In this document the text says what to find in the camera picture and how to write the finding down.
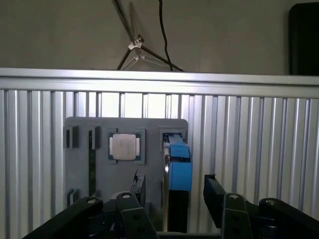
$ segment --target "black cable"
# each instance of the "black cable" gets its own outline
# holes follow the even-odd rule
[[[160,23],[160,28],[161,28],[161,32],[163,34],[163,38],[164,38],[164,42],[165,42],[165,46],[164,46],[164,51],[165,51],[165,55],[167,57],[168,60],[168,64],[169,64],[169,68],[170,71],[173,71],[172,65],[171,65],[171,61],[168,55],[168,51],[167,51],[167,38],[166,38],[166,34],[165,34],[165,30],[164,30],[164,24],[163,24],[163,2],[162,0],[159,0],[159,23]]]

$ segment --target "beige wall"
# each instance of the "beige wall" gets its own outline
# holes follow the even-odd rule
[[[122,0],[128,9],[127,0]],[[133,0],[164,56],[157,0]],[[172,62],[186,71],[286,74],[287,16],[304,0],[164,0]],[[111,0],[1,0],[0,66],[116,69],[129,44]],[[138,63],[134,70],[166,70]]]

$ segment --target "corrugated metal panel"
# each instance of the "corrugated metal panel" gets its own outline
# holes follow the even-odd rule
[[[92,92],[94,80],[86,80],[87,90],[80,91],[83,81],[66,91],[45,86],[38,91],[36,79],[12,88],[19,81],[0,85],[5,89],[0,90],[0,238],[21,238],[65,207],[62,128],[70,116],[186,119],[193,155],[190,232],[215,230],[202,196],[208,173],[251,202],[278,197],[319,219],[319,101],[307,97],[319,96],[318,86],[310,92],[296,86],[296,97],[285,86],[280,90],[290,97],[282,98],[263,94],[258,85],[236,86],[227,95],[227,81],[211,94],[201,89],[214,82],[169,82],[188,87],[188,93],[156,94],[150,85],[139,92],[137,87],[128,93]],[[56,81],[50,86],[61,90]],[[60,81],[66,86],[72,79]],[[162,93],[167,85],[160,85]]]

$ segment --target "blue connector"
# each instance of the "blue connector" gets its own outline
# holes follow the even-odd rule
[[[192,162],[189,147],[179,134],[168,134],[170,164],[169,189],[190,191],[192,178]]]

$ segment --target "tripod leg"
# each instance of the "tripod leg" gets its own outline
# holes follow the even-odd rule
[[[122,7],[121,2],[119,0],[113,0],[112,2],[113,2],[115,10],[116,10],[117,14],[119,15],[120,20],[121,20],[121,22],[122,22],[122,24],[123,24],[128,36],[129,36],[130,41],[134,42],[135,39],[134,39],[133,33],[132,33],[131,29],[130,29],[130,25],[128,23],[128,20],[127,20],[127,18],[125,16],[125,13],[123,11],[123,7]]]
[[[127,51],[125,52],[125,55],[123,56],[121,62],[119,63],[119,66],[117,67],[117,70],[120,70],[122,68],[124,62],[126,61],[126,59],[129,56],[130,52],[131,52],[131,50],[128,48]]]
[[[151,54],[152,56],[156,57],[157,59],[161,60],[162,62],[166,63],[169,65],[169,62],[165,59],[165,58],[162,58],[160,55],[157,55],[155,52],[149,50],[147,47],[145,46],[141,46],[141,49],[146,51],[148,54]],[[172,64],[171,65],[174,69],[178,70],[178,71],[184,71],[182,68],[179,68],[178,66]]]

